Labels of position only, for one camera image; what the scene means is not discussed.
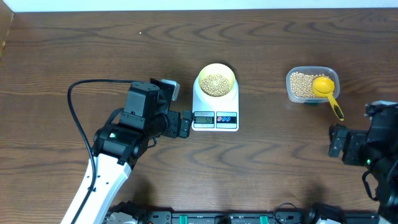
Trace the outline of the yellow measuring scoop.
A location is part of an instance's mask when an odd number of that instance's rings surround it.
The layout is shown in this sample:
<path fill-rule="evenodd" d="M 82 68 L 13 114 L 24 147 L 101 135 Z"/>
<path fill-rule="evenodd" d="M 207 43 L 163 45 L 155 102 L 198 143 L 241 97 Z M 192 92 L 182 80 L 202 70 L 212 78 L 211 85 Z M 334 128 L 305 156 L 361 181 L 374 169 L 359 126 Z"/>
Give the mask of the yellow measuring scoop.
<path fill-rule="evenodd" d="M 318 97 L 327 98 L 336 117 L 340 121 L 343 121 L 345 117 L 339 104 L 337 103 L 335 97 L 333 96 L 334 90 L 335 90 L 335 83 L 327 77 L 318 77 L 313 81 L 312 84 L 313 93 Z"/>

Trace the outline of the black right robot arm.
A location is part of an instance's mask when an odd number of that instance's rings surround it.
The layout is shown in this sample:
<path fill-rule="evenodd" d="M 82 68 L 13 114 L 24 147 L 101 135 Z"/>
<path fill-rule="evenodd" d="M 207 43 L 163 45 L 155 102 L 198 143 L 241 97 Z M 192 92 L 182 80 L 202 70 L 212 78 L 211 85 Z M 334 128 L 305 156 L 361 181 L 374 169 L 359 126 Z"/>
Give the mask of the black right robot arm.
<path fill-rule="evenodd" d="M 379 202 L 383 219 L 397 223 L 397 103 L 375 101 L 364 115 L 371 122 L 367 131 L 330 126 L 328 154 L 342 154 L 343 164 L 367 168 L 362 181 L 368 197 Z"/>

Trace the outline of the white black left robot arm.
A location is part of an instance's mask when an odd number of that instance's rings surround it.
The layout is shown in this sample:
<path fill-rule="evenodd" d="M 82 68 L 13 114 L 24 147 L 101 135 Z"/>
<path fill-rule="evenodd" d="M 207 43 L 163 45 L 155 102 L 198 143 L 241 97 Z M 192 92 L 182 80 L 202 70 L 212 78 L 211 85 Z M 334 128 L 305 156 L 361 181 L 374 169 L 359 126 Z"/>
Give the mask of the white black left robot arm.
<path fill-rule="evenodd" d="M 160 136 L 175 139 L 190 135 L 192 112 L 170 110 L 180 89 L 176 81 L 129 80 L 128 84 L 124 107 L 111 113 L 95 133 L 92 143 L 78 121 L 72 105 L 72 91 L 68 90 L 68 106 L 90 159 L 63 223 L 102 223 L 138 158 L 151 147 L 149 142 L 157 141 Z"/>

